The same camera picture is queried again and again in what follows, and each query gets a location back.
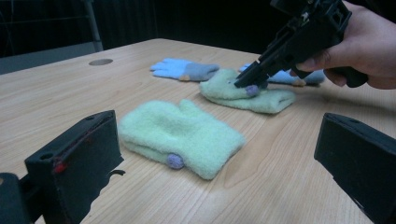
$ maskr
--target dark wall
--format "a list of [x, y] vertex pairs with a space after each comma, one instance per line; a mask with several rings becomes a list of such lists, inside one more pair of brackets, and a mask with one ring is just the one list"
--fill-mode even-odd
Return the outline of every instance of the dark wall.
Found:
[[104, 49], [158, 36], [152, 1], [95, 0], [93, 10]]
[[[262, 53], [287, 16], [269, 0], [94, 0], [104, 49], [169, 38]], [[0, 1], [0, 57], [92, 41], [82, 1]]]
[[262, 53], [289, 17], [270, 0], [155, 0], [158, 36]]
[[0, 57], [88, 41], [81, 1], [0, 1]]

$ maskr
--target light blue glove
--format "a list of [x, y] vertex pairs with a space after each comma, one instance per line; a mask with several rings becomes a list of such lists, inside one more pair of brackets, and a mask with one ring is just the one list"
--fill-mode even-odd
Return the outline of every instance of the light blue glove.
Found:
[[181, 81], [207, 81], [216, 74], [219, 66], [165, 58], [162, 62], [152, 65], [150, 70], [155, 77], [170, 77]]
[[[239, 72], [245, 71], [250, 66], [250, 63], [245, 63], [239, 68]], [[293, 86], [305, 86], [305, 85], [318, 85], [325, 80], [323, 70], [318, 70], [311, 73], [308, 77], [300, 79], [299, 77], [292, 77], [289, 71], [279, 71], [274, 76], [268, 78], [268, 82], [290, 84]]]

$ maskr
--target hand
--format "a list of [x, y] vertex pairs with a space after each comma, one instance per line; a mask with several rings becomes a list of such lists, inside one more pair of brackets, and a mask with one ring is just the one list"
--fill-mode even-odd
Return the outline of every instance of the hand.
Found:
[[365, 7], [344, 3], [352, 12], [344, 40], [297, 64], [297, 68], [307, 72], [324, 69], [330, 81], [344, 86], [346, 78], [331, 68], [351, 66], [367, 74], [370, 86], [396, 89], [396, 24]]

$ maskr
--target round hole in table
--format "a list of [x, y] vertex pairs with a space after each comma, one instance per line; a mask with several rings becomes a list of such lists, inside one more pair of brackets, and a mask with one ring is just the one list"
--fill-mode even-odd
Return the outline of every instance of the round hole in table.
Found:
[[105, 65], [105, 64], [108, 64], [108, 63], [112, 63], [112, 62], [113, 62], [112, 59], [98, 59], [98, 60], [90, 62], [89, 65], [99, 66], [99, 65]]

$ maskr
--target mint green mitten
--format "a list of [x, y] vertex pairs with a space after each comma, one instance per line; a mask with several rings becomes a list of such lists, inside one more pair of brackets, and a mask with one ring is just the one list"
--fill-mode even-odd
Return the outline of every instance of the mint green mitten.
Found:
[[208, 180], [245, 144], [242, 134], [189, 100], [144, 103], [118, 129], [129, 150], [174, 169], [186, 166]]
[[278, 113], [295, 100], [292, 91], [258, 89], [255, 86], [236, 88], [234, 82], [237, 76], [232, 69], [220, 69], [208, 81], [200, 83], [201, 94], [219, 105], [266, 114]]

